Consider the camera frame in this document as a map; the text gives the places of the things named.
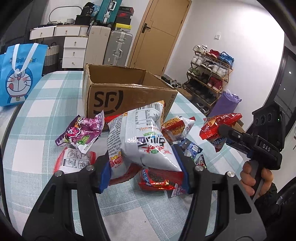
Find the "blue Oreo pack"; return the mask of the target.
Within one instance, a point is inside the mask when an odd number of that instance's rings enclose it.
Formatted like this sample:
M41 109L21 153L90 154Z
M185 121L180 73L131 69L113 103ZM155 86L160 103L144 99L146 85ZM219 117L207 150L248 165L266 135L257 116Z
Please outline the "blue Oreo pack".
M197 144L186 138L179 143L179 147L186 157L190 157L194 161L195 165L207 168L204 155L202 154L203 149Z

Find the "woven laundry basket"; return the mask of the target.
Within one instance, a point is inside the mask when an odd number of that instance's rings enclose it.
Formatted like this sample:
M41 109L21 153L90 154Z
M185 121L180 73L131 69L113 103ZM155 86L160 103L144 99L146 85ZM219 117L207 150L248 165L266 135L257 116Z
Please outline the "woven laundry basket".
M52 42L52 44L48 46L42 75L46 75L58 70L59 48L60 47L56 42Z

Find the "purple candy bag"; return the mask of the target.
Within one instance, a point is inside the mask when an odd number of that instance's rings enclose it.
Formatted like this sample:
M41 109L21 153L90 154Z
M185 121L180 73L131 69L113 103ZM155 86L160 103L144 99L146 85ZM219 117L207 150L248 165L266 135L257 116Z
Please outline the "purple candy bag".
M56 140L57 146L72 145L82 154L86 154L101 135L104 128L104 111L94 118L76 116Z

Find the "shoe rack with shoes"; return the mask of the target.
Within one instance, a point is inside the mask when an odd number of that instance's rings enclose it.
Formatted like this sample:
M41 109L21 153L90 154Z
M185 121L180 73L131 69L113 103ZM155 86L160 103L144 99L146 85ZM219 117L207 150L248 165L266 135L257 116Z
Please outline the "shoe rack with shoes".
M183 87L191 94L191 102L208 115L229 82L235 59L224 51L209 50L207 45L196 45L193 51Z

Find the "teal suitcase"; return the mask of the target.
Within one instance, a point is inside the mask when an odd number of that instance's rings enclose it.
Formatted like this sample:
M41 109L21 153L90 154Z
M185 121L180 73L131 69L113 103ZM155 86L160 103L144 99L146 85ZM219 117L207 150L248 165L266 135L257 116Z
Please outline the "teal suitcase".
M118 13L122 0L103 0L96 16L99 25L111 27Z

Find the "white drawer desk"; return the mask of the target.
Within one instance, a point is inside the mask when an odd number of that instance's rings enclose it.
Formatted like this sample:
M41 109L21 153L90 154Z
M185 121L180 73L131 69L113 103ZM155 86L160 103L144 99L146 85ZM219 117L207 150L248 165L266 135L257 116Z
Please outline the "white drawer desk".
M63 69L82 69L88 42L87 26L58 25L34 28L30 32L30 40L51 37L64 37Z

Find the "black bag on desk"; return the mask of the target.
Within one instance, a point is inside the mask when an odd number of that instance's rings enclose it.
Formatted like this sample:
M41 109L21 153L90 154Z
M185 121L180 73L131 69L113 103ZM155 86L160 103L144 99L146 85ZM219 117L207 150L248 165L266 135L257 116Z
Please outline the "black bag on desk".
M99 5L88 2L83 7L81 14L76 16L75 25L88 26L91 21L95 20L100 9Z

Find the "blue Doraemon tote bag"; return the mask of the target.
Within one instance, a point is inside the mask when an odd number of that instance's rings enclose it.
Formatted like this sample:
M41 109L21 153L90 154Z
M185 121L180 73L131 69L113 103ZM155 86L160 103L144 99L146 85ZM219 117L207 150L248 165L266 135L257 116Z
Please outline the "blue Doraemon tote bag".
M23 103L42 77L47 45L15 44L1 54L1 106Z

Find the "red corn snack bag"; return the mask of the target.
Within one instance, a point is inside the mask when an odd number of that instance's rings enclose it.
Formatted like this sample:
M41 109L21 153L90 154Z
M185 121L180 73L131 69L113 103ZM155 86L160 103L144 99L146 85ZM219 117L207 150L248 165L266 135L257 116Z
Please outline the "red corn snack bag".
M200 129L199 136L202 140L210 142L216 152L219 152L226 142L226 137L219 133L219 127L223 124L234 127L242 118L240 113L226 113L204 119L204 125Z

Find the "white noodle snack bag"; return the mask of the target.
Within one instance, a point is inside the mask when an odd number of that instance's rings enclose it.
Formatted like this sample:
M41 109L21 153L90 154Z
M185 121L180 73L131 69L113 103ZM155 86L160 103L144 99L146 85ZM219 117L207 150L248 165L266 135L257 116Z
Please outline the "white noodle snack bag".
M141 168L182 176L169 142L161 132L163 100L129 110L108 123L110 184L133 178Z

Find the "stacked shoe boxes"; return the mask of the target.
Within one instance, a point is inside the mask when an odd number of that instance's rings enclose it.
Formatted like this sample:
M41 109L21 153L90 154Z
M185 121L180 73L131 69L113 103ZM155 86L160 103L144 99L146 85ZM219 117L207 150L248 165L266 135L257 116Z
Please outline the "stacked shoe boxes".
M131 21L133 14L133 7L120 6L115 18L115 22L112 26L112 30L130 32L132 28Z

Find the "purple gift bag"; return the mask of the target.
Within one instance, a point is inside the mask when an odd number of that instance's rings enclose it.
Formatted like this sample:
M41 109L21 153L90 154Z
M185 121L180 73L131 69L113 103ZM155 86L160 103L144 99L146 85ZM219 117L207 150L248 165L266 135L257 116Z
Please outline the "purple gift bag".
M213 117L221 114L234 113L234 110L242 99L230 90L223 91L220 98L216 101L214 107L210 111L208 117Z

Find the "red white snack packet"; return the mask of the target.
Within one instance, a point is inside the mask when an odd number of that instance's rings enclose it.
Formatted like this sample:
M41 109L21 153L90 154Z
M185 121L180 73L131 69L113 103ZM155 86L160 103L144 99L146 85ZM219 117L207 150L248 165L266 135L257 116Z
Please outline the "red white snack packet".
M88 165L93 165L96 160L96 154L89 151L87 154L82 154L75 148L66 147L59 155L54 173L63 171L65 174L79 172Z

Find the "red Oreo pack small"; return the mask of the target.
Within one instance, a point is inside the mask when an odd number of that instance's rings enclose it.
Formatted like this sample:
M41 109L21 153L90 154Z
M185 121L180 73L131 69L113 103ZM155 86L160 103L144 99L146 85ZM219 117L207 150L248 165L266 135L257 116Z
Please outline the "red Oreo pack small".
M139 172L138 185L145 191L171 191L176 188L176 184L182 184L183 178L183 172L142 168Z

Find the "silver suitcase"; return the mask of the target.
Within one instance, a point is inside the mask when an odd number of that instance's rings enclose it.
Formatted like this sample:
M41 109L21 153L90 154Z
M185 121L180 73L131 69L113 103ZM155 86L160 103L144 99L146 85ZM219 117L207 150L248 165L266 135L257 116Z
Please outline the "silver suitcase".
M125 66L133 35L113 30L109 36L103 65Z

